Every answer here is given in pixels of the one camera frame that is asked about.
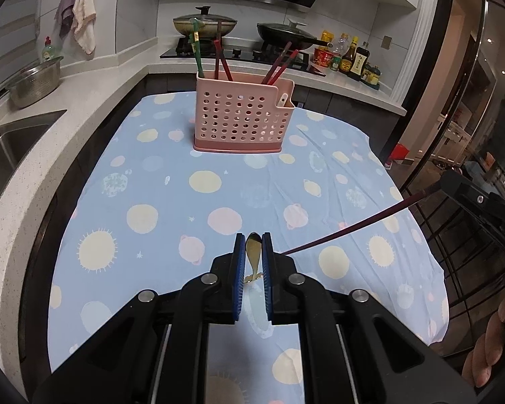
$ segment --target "silver screw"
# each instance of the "silver screw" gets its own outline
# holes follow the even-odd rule
[[[205,285],[212,285],[217,282],[217,275],[216,274],[203,274],[202,278],[200,280],[205,284]]]
[[[305,277],[302,274],[292,274],[288,277],[288,281],[293,285],[301,285],[305,282]]]
[[[351,297],[357,302],[367,302],[369,298],[368,293],[365,290],[354,290],[351,292]]]
[[[155,298],[155,294],[151,290],[143,290],[138,294],[138,300],[140,302],[151,302]]]

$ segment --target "white countertop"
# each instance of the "white countertop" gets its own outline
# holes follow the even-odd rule
[[[39,102],[20,111],[0,103],[0,124],[45,112],[67,112],[35,144],[0,198],[0,367],[24,392],[18,353],[20,297],[30,251],[44,213],[66,171],[97,126],[147,74],[196,73],[194,59],[160,59],[168,50],[158,44],[120,66],[85,71],[62,79]],[[213,59],[203,59],[206,70]],[[232,71],[265,74],[267,65],[229,61]],[[329,69],[327,77],[287,70],[284,77],[298,85],[348,96],[405,115],[381,91],[374,91]]]

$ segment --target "table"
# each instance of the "table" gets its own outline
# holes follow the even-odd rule
[[[209,154],[192,149],[194,107],[195,93],[143,98],[87,181],[54,271],[53,370],[139,291],[209,271],[237,232],[270,232],[284,251],[402,199],[344,122],[297,108],[280,154]],[[293,257],[327,289],[368,290],[427,344],[445,335],[443,271],[410,211]],[[210,330],[207,402],[299,403],[302,380],[297,326],[273,327],[262,280],[246,284],[239,322]]]

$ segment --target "stainless steel sink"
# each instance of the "stainless steel sink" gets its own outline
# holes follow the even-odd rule
[[[26,154],[64,112],[48,112],[0,126],[0,195]]]

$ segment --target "pink utensil holder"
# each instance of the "pink utensil holder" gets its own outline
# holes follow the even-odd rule
[[[273,154],[280,152],[294,111],[290,101],[294,82],[279,78],[273,86],[260,85],[264,76],[224,71],[197,74],[194,148],[201,152]],[[277,104],[288,94],[284,107]]]

